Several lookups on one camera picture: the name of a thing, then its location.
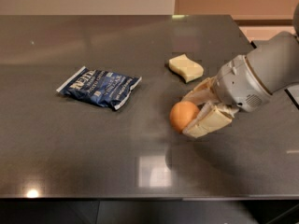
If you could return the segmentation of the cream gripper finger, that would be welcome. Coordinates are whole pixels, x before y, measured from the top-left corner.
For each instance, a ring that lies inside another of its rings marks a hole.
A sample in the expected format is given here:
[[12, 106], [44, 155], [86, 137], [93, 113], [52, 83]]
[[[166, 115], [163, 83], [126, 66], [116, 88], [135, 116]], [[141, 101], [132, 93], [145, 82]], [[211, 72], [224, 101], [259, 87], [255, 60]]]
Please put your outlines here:
[[197, 86], [195, 86], [191, 91], [189, 91], [182, 98], [182, 101], [188, 101], [194, 103], [195, 105], [202, 105], [206, 102], [217, 103], [219, 101], [219, 98], [213, 90], [214, 81], [214, 77], [206, 78]]
[[182, 133], [192, 138], [205, 136], [229, 125], [238, 112], [236, 107], [207, 102]]

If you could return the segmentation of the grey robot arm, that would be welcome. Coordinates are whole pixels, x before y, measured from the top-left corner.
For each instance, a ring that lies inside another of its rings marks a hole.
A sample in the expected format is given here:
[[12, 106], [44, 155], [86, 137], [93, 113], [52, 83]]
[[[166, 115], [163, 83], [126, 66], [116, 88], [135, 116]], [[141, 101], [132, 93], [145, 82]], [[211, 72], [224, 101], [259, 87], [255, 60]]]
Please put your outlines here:
[[298, 83], [298, 15], [299, 6], [293, 14], [294, 34], [281, 32], [250, 53], [236, 56], [183, 97], [200, 107], [183, 134], [198, 138], [213, 133], [230, 124], [237, 112], [252, 112], [276, 91]]

